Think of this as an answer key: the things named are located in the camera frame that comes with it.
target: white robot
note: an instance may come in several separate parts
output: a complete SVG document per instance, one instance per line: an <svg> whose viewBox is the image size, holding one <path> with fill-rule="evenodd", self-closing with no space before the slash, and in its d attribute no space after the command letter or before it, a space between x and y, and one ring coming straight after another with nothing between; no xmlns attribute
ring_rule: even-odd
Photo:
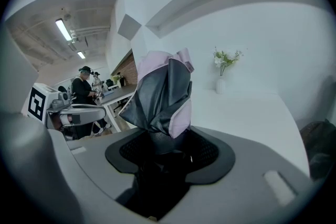
<svg viewBox="0 0 336 224"><path fill-rule="evenodd" d="M100 120L106 116L106 110L96 105L71 104L69 93L34 83L27 115L41 121L47 129L62 130Z"/></svg>

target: gray fabric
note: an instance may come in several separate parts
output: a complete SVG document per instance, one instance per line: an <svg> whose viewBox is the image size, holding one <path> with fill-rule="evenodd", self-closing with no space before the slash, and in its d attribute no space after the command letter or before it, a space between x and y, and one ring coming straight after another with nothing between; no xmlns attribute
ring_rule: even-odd
<svg viewBox="0 0 336 224"><path fill-rule="evenodd" d="M172 115L190 98L190 72L175 59L147 74L120 116L152 133L169 135Z"/></svg>

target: white flowers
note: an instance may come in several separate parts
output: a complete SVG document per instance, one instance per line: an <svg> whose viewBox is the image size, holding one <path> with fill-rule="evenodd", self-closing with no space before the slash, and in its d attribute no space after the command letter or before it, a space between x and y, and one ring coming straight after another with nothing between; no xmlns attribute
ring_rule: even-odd
<svg viewBox="0 0 336 224"><path fill-rule="evenodd" d="M214 57L215 57L215 65L220 68L220 75L223 75L225 68L230 65L233 65L236 61L239 60L239 56L243 55L241 51L236 51L235 56L231 57L228 53L223 51L217 51L215 47Z"/></svg>
<svg viewBox="0 0 336 224"><path fill-rule="evenodd" d="M223 59L218 58L217 56L215 56L215 64L217 65L217 67L221 67L221 64L224 62Z"/></svg>

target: pink fabric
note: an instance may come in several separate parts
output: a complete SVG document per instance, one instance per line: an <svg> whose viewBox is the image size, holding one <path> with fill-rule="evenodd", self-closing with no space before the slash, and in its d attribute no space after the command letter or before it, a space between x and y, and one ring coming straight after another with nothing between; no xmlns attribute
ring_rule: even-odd
<svg viewBox="0 0 336 224"><path fill-rule="evenodd" d="M190 126L191 100L188 99L172 116L169 123L169 135L177 138L185 129Z"/></svg>
<svg viewBox="0 0 336 224"><path fill-rule="evenodd" d="M180 50L178 53L172 55L165 51L149 51L148 54L138 64L138 83L144 76L153 72L154 70L168 65L169 59L175 59L183 63L190 73L194 71L189 51L187 48Z"/></svg>

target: sneaker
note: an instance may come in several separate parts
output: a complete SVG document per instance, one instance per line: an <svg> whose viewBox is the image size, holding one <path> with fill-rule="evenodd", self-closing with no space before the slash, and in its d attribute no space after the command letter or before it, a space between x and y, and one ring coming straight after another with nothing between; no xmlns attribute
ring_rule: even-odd
<svg viewBox="0 0 336 224"><path fill-rule="evenodd" d="M101 134L103 131L104 131L104 129L100 128L99 131L98 131L98 133L94 133L94 135Z"/></svg>

